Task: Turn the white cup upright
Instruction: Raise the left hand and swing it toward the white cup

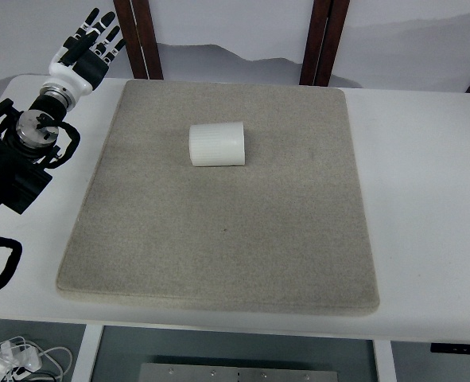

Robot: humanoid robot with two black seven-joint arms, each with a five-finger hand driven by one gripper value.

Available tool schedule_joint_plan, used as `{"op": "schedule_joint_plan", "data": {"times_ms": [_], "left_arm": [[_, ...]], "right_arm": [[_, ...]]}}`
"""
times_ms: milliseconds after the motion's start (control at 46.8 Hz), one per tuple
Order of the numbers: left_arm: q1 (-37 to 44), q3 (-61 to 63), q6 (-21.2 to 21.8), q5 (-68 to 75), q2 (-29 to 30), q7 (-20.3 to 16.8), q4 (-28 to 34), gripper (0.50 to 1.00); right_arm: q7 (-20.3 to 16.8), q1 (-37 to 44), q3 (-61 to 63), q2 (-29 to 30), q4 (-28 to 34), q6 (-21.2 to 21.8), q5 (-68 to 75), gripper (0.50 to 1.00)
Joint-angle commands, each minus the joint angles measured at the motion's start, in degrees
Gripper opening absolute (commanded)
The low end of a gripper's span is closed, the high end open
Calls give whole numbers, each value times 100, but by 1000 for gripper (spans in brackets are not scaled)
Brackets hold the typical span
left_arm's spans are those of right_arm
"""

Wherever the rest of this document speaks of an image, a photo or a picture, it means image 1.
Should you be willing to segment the white robotic hand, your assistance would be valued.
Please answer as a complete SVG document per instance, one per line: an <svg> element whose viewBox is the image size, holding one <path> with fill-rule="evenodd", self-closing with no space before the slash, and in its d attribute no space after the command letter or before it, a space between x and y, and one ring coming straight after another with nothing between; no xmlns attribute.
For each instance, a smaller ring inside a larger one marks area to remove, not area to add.
<svg viewBox="0 0 470 382"><path fill-rule="evenodd" d="M115 13L110 11L91 26L98 15L99 9L94 8L77 29L75 36L66 40L64 44L66 49L59 49L49 65L48 83L57 85L59 89L65 88L73 96L86 96L92 93L107 74L108 65L126 44L125 40L121 39L103 56L103 60L98 57L107 51L108 45L118 35L120 28L116 25L95 46L95 53L89 50L115 19Z"/></svg>

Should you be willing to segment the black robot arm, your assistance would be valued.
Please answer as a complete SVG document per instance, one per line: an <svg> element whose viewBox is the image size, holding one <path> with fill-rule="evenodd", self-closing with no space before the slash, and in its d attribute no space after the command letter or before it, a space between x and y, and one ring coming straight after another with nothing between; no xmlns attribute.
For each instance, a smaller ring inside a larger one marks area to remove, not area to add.
<svg viewBox="0 0 470 382"><path fill-rule="evenodd" d="M50 169L67 162L80 144L65 117L103 81L125 45L115 13L94 8L49 65L50 77L26 111L0 102L0 206L22 214L52 180Z"/></svg>

